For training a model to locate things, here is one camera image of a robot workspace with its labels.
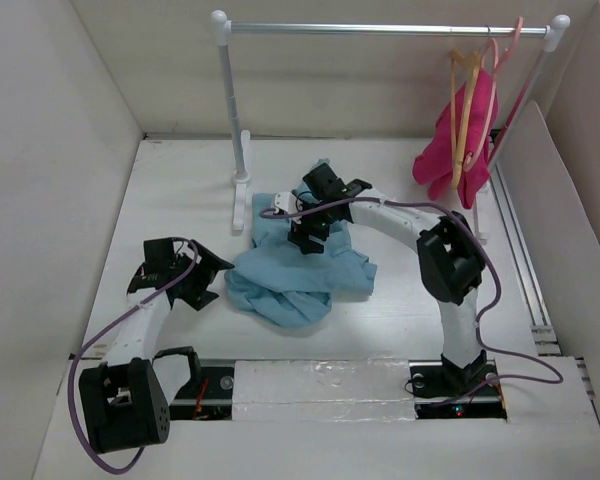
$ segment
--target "pink garment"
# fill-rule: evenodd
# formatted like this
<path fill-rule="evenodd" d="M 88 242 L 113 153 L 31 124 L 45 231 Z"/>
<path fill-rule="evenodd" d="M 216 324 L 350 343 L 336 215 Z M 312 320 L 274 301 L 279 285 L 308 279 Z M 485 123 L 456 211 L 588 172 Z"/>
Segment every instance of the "pink garment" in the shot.
<path fill-rule="evenodd" d="M 491 101 L 491 90 L 493 79 L 485 70 L 480 70 L 476 81 L 476 89 L 471 101 L 471 111 L 469 116 L 469 129 L 467 131 L 467 143 L 465 146 L 464 157 L 469 152 L 478 155 L 475 165 L 468 172 L 462 171 L 460 184 L 458 185 L 458 196 L 464 208 L 473 207 L 478 190 L 489 180 L 489 141 L 480 143 L 484 125 L 489 113 L 489 103 Z M 459 134 L 460 117 L 464 103 L 464 91 L 466 84 L 456 93 L 456 128 Z M 493 113 L 489 121 L 489 130 L 498 116 L 498 98 L 496 96 L 493 103 Z M 436 133 L 433 140 L 424 151 L 416 157 L 413 164 L 413 178 L 420 185 L 430 183 L 429 198 L 436 200 L 449 187 L 453 177 L 453 154 L 451 152 L 451 105 L 446 108 L 436 121 Z"/>

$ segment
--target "white pipe connector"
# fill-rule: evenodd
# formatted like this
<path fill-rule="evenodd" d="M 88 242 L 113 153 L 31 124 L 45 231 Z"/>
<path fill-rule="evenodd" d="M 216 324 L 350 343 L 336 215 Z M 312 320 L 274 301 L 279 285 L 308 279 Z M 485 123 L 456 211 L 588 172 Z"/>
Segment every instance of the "white pipe connector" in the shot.
<path fill-rule="evenodd" d="M 548 53 L 555 52 L 560 40 L 562 40 L 562 35 L 569 28 L 569 25 L 571 25 L 571 19 L 568 15 L 558 15 L 551 20 L 551 24 L 547 28 L 547 35 L 544 37 L 544 46 L 542 49 Z"/>
<path fill-rule="evenodd" d="M 216 44 L 219 47 L 226 47 L 231 33 L 231 21 L 227 20 L 227 14 L 222 10 L 215 10 L 211 14 L 211 23 L 216 34 Z"/>

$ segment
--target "clothes hanger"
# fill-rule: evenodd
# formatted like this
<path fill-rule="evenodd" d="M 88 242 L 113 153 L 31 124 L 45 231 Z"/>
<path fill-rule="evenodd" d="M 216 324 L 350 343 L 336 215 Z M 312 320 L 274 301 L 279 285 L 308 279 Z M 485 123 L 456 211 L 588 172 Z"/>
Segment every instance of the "clothes hanger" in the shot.
<path fill-rule="evenodd" d="M 489 99 L 489 108 L 487 109 L 487 118 L 485 119 L 484 129 L 482 130 L 480 142 L 478 143 L 478 145 L 480 145 L 480 146 L 484 145 L 484 142 L 487 141 L 487 135 L 489 134 L 489 125 L 491 124 L 491 116 L 493 114 L 493 105 L 495 103 L 495 98 L 496 98 L 496 81 L 497 81 L 498 73 L 500 72 L 502 65 L 505 62 L 507 62 L 509 60 L 509 58 L 511 58 L 511 55 L 513 54 L 516 47 L 518 46 L 518 40 L 520 40 L 520 31 L 522 30 L 523 23 L 524 23 L 523 18 L 518 17 L 518 20 L 515 25 L 515 31 L 513 32 L 513 39 L 511 40 L 511 44 L 509 45 L 509 48 L 504 50 L 501 59 L 498 58 L 499 57 L 498 42 L 496 42 L 496 40 L 494 38 L 491 38 L 491 36 L 489 36 L 487 43 L 485 44 L 485 46 L 482 49 L 483 66 L 484 66 L 484 59 L 485 59 L 487 53 L 489 52 L 489 50 L 491 50 L 493 52 L 493 66 L 492 66 L 493 73 L 491 74 L 491 77 L 493 79 L 493 85 L 491 86 L 491 96 Z M 465 172 L 468 172 L 469 170 L 471 170 L 473 168 L 473 166 L 476 164 L 476 161 L 478 160 L 478 155 L 476 155 L 476 153 L 478 153 L 478 152 L 468 152 L 467 153 L 467 155 L 464 159 L 464 162 L 463 162 L 463 170 Z"/>
<path fill-rule="evenodd" d="M 462 117 L 460 119 L 460 131 L 456 139 L 456 70 L 455 64 L 462 66 L 468 73 L 466 87 L 464 91 L 464 101 L 462 105 Z M 467 144 L 467 132 L 469 130 L 469 114 L 471 110 L 471 101 L 476 89 L 478 75 L 482 67 L 482 53 L 471 52 L 468 55 L 462 55 L 455 48 L 451 50 L 451 152 L 453 153 L 453 177 L 451 188 L 457 189 L 462 175 L 462 165 L 464 162 L 464 149 Z"/>

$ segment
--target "pink hanger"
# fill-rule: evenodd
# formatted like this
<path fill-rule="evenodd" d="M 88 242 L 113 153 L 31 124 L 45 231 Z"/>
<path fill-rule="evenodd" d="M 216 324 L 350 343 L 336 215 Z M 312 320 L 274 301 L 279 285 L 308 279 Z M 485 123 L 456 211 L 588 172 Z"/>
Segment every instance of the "pink hanger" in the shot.
<path fill-rule="evenodd" d="M 492 69 L 493 69 L 493 73 L 492 73 L 493 85 L 491 87 L 491 97 L 489 99 L 489 109 L 488 109 L 486 121 L 484 123 L 484 130 L 482 131 L 482 135 L 480 137 L 480 143 L 478 143 L 478 145 L 480 145 L 480 147 L 482 147 L 484 145 L 484 142 L 487 141 L 487 135 L 489 134 L 489 125 L 491 124 L 491 115 L 493 114 L 493 105 L 495 103 L 495 98 L 496 98 L 496 80 L 498 77 L 498 73 L 500 72 L 500 68 L 502 68 L 502 64 L 507 62 L 509 60 L 509 58 L 511 58 L 511 55 L 513 54 L 516 47 L 518 46 L 518 40 L 520 40 L 520 31 L 522 30 L 522 24 L 523 24 L 523 18 L 518 17 L 518 21 L 516 22 L 516 26 L 515 26 L 515 31 L 513 32 L 513 39 L 511 40 L 511 45 L 509 45 L 509 48 L 504 50 L 504 52 L 502 53 L 501 59 L 498 58 L 499 57 L 499 53 L 498 53 L 499 47 L 498 47 L 498 42 L 496 42 L 496 40 L 494 38 L 489 38 L 489 40 L 487 40 L 487 43 L 485 44 L 484 48 L 482 49 L 483 66 L 484 66 L 484 57 L 486 56 L 488 51 L 491 50 L 493 52 L 493 67 L 492 67 Z M 464 161 L 464 167 L 463 167 L 463 170 L 465 172 L 468 172 L 469 170 L 471 170 L 473 168 L 473 166 L 475 165 L 476 161 L 478 160 L 478 155 L 475 155 L 474 153 L 475 152 L 467 153 L 467 156 Z"/>

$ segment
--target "metal rod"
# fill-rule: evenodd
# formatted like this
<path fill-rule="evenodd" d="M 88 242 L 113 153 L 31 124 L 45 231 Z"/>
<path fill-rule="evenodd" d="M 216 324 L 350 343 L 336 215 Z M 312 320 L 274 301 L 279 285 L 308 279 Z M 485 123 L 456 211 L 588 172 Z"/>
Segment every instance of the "metal rod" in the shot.
<path fill-rule="evenodd" d="M 238 119 L 238 108 L 236 107 L 236 95 L 233 91 L 233 76 L 231 74 L 231 61 L 229 60 L 229 46 L 218 46 L 220 52 L 220 65 L 222 66 L 222 79 L 224 80 L 224 94 L 227 101 L 227 114 L 231 127 L 231 141 L 233 142 L 233 155 L 236 158 L 236 180 L 242 180 L 248 176 L 244 166 L 244 154 L 242 142 L 240 141 L 240 120 Z"/>
<path fill-rule="evenodd" d="M 448 37 L 506 37 L 511 27 L 452 27 L 435 25 L 348 25 L 338 23 L 246 23 L 231 22 L 231 33 L 313 35 L 435 35 Z M 547 27 L 523 28 L 522 37 L 544 38 Z"/>
<path fill-rule="evenodd" d="M 496 142 L 489 158 L 490 171 L 493 171 L 496 163 L 498 162 L 498 153 L 501 151 L 502 143 L 508 136 L 509 128 L 515 124 L 520 112 L 522 111 L 522 107 L 526 105 L 527 101 L 529 100 L 529 96 L 531 96 L 531 93 L 533 92 L 533 88 L 535 87 L 536 83 L 538 83 L 538 79 L 542 74 L 544 65 L 547 63 L 547 58 L 549 58 L 549 54 L 545 50 L 540 50 L 540 53 L 538 53 L 536 61 L 534 62 L 533 67 L 531 68 L 531 71 L 529 72 L 529 75 L 527 76 L 527 79 L 525 80 L 524 85 L 518 94 L 518 98 L 516 98 L 516 101 L 511 108 L 511 112 L 509 113 L 507 120 L 504 122 L 504 126 L 502 127 L 500 134 L 496 137 Z"/>

